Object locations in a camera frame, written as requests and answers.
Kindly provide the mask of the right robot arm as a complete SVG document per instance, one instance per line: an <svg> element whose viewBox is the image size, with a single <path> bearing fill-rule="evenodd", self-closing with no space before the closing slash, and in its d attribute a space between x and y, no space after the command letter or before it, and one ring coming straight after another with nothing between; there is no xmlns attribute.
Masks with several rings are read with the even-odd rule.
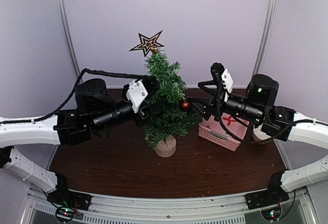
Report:
<svg viewBox="0 0 328 224"><path fill-rule="evenodd" d="M248 144L282 141L299 141L327 148L327 123L305 116L293 109L276 106L279 83L267 75L256 74L248 85L246 97L232 94L233 80L228 70L212 74L212 80L199 82L200 89L212 95L212 99L187 98L205 120L214 117L231 138L245 142L223 123L223 114L233 117L238 123L243 120L254 125L255 139Z"/></svg>

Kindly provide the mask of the small green christmas tree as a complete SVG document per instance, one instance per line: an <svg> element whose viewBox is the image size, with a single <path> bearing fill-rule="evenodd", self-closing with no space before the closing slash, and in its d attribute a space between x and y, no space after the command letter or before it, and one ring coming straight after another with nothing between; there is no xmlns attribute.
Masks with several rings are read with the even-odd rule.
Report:
<svg viewBox="0 0 328 224"><path fill-rule="evenodd" d="M159 90L149 99L153 104L162 99L168 103L154 113L144 128L145 140L160 157L170 157L176 151L177 136L186 136L188 128L202 121L201 115L192 107L189 112L180 111L178 105L185 98L186 83L179 75L180 63L170 63L165 53L152 48L146 59L146 68L159 81Z"/></svg>

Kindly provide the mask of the red christmas ball ornament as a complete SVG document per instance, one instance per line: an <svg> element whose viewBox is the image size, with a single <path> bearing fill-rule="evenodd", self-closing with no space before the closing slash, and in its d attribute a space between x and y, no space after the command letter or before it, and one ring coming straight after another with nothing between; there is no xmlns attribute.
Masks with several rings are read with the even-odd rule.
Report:
<svg viewBox="0 0 328 224"><path fill-rule="evenodd" d="M185 99L179 102L178 107L182 112L189 112L192 109L191 104Z"/></svg>

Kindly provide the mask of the gold star ornament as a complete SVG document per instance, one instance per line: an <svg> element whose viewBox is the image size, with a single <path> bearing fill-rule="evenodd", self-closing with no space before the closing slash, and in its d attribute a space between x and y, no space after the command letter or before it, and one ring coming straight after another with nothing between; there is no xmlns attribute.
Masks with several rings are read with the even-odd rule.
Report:
<svg viewBox="0 0 328 224"><path fill-rule="evenodd" d="M129 50L130 51L142 51L144 57L148 55L152 48L159 49L164 47L158 40L162 34L162 30L154 34L153 36L145 36L141 33L138 33L139 44L134 46Z"/></svg>

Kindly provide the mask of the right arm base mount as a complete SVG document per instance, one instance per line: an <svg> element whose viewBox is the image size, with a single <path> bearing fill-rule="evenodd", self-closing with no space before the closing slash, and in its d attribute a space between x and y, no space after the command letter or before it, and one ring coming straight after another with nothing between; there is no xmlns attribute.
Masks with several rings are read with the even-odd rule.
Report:
<svg viewBox="0 0 328 224"><path fill-rule="evenodd" d="M266 190L248 193L245 201L249 210L261 209L262 217L267 221L279 221L283 217L281 203L289 200L289 194L282 189L281 178L284 171L274 173Z"/></svg>

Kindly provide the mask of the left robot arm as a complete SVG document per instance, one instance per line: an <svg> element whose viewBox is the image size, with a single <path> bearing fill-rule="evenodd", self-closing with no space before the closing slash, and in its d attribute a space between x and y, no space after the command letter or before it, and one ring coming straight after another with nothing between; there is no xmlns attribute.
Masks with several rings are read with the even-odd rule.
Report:
<svg viewBox="0 0 328 224"><path fill-rule="evenodd" d="M123 98L113 100L107 93L106 82L93 78L74 87L76 109L60 109L45 117L1 118L1 168L53 194L63 206L70 205L74 195L68 190L66 178L27 159L16 146L79 145L89 141L92 135L108 134L112 128L130 120L141 125L154 111L146 100L158 89L159 81L147 76L125 85Z"/></svg>

